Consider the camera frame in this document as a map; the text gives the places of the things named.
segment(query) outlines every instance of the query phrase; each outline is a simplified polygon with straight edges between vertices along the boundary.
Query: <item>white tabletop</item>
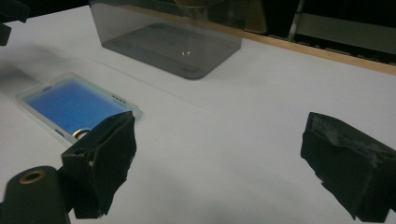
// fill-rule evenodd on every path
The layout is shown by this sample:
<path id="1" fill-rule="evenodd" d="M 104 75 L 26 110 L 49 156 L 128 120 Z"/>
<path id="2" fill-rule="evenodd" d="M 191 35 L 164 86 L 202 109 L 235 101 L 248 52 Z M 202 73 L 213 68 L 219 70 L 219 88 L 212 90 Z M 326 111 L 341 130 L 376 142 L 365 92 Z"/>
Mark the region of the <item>white tabletop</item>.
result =
<path id="1" fill-rule="evenodd" d="M 0 48 L 0 193 L 67 149 L 15 95 L 70 71 L 133 102 L 137 154 L 109 214 L 72 223 L 357 223 L 300 157 L 310 111 L 396 148 L 396 76 L 243 40 L 189 81 L 103 49 L 88 7 L 9 24 Z M 390 211 L 387 223 L 395 223 Z"/>

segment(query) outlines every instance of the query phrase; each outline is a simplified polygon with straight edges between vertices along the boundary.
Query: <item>transparent plastic container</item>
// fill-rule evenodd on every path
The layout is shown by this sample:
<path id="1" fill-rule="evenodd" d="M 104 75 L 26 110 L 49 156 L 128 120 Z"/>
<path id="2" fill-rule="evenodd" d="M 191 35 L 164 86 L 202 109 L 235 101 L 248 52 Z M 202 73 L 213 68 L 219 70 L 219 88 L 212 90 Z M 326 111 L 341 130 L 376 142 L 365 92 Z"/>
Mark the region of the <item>transparent plastic container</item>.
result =
<path id="1" fill-rule="evenodd" d="M 188 7 L 172 0 L 90 1 L 104 48 L 188 79 L 204 77 L 240 49 L 247 4 L 248 0 L 223 0 Z"/>

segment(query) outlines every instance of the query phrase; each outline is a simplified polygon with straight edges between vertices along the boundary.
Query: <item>white table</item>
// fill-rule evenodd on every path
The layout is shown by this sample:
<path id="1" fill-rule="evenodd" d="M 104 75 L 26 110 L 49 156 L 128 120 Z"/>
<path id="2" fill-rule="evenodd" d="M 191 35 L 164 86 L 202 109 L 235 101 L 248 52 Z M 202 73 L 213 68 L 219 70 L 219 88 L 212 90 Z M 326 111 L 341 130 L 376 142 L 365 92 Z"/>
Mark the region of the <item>white table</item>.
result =
<path id="1" fill-rule="evenodd" d="M 189 81 L 103 49 L 88 7 L 12 22 L 0 48 L 0 193 L 68 146 L 15 95 L 71 71 L 140 106 L 137 154 L 109 214 L 72 223 L 357 223 L 300 158 L 310 111 L 396 148 L 396 76 L 244 40 Z M 391 211 L 387 223 L 395 223 Z"/>

